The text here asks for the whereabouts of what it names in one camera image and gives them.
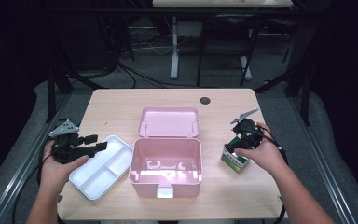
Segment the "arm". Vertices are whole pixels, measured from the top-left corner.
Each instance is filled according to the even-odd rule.
[[[88,156],[83,156],[67,164],[56,162],[51,156],[53,141],[45,146],[40,188],[34,205],[28,216],[27,223],[57,223],[57,199],[63,186],[69,179],[69,174],[77,167],[87,162]]]
[[[265,124],[258,123],[257,125],[263,130],[269,129]],[[270,137],[269,132],[263,131],[263,133]],[[284,162],[279,149],[269,140],[263,138],[257,149],[237,148],[235,153],[252,159],[272,175],[292,223],[334,223],[331,217],[310,195],[292,169]]]

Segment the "round hole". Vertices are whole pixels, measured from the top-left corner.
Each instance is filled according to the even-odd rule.
[[[200,102],[203,105],[208,105],[211,102],[211,99],[209,99],[208,97],[201,97]]]

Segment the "desk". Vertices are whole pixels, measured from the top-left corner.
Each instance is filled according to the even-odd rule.
[[[201,97],[211,102],[203,105]],[[232,120],[259,107],[247,89],[97,90],[81,122],[79,134],[98,134],[99,141],[117,135],[133,147],[144,107],[192,106],[199,111],[203,178],[194,198],[139,197],[126,173],[100,201],[89,201],[68,182],[58,203],[63,220],[183,220],[276,218],[282,204],[273,178],[253,161],[237,174],[220,160],[223,145],[234,137]],[[264,122],[261,111],[249,117]]]
[[[153,0],[154,7],[275,7],[284,8],[293,5],[291,0]],[[177,48],[177,21],[172,19],[172,63],[171,79],[177,79],[179,66],[179,49]],[[246,64],[246,58],[240,57],[242,67]],[[248,69],[246,80],[251,80],[252,75]]]

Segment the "pink box lid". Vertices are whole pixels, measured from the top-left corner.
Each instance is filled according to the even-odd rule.
[[[198,110],[195,107],[145,107],[138,134],[142,137],[196,137],[200,134]]]

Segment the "white compartment tray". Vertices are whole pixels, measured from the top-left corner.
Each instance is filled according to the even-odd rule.
[[[115,135],[107,137],[107,148],[69,175],[69,180],[89,199],[99,200],[131,165],[133,149]]]

